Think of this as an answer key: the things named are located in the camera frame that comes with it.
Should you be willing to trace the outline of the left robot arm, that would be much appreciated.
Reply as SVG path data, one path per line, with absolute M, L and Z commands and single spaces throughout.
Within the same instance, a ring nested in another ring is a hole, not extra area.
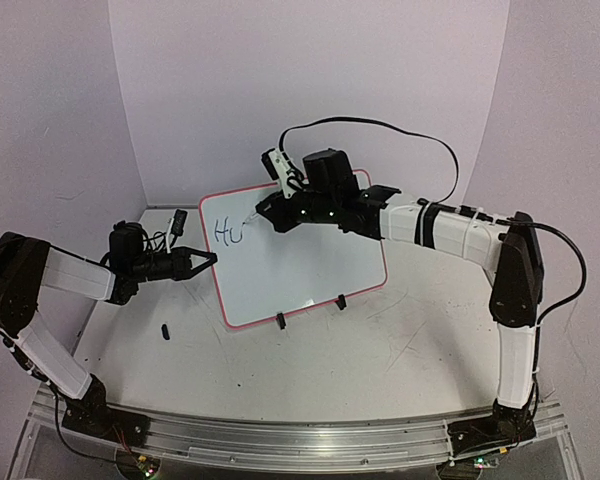
M 93 436 L 111 433 L 117 413 L 107 403 L 104 383 L 51 331 L 41 305 L 58 293 L 121 307 L 144 283 L 193 279 L 217 256 L 178 245 L 182 234 L 175 226 L 152 238 L 141 224 L 121 221 L 99 261 L 15 232 L 0 237 L 0 337 L 20 366 L 66 401 Z

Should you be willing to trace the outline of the pink framed whiteboard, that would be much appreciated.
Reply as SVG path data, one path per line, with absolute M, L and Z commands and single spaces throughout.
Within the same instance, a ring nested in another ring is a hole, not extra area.
M 279 234 L 260 216 L 243 221 L 275 192 L 268 183 L 205 196 L 202 231 L 217 254 L 213 277 L 224 322 L 239 330 L 381 288 L 388 280 L 381 242 L 334 225 L 303 224 Z

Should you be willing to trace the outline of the white marker pen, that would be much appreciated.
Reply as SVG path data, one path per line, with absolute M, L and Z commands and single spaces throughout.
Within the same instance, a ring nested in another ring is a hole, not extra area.
M 244 221 L 244 225 L 251 224 L 260 218 L 260 215 L 257 212 L 252 212 Z

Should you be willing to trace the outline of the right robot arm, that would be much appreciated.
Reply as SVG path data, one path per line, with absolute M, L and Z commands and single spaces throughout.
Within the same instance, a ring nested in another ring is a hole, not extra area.
M 497 395 L 489 415 L 448 425 L 452 456 L 533 439 L 544 265 L 531 217 L 517 213 L 507 219 L 467 206 L 408 200 L 388 186 L 363 189 L 342 150 L 311 154 L 302 169 L 278 148 L 263 153 L 261 161 L 279 189 L 255 210 L 278 233 L 331 224 L 344 233 L 448 254 L 483 270 L 499 336 Z

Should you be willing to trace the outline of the blue marker cap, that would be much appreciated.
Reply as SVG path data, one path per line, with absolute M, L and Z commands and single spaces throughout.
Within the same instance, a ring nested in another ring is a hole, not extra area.
M 170 331 L 166 324 L 161 326 L 161 333 L 164 340 L 169 341 L 171 339 Z

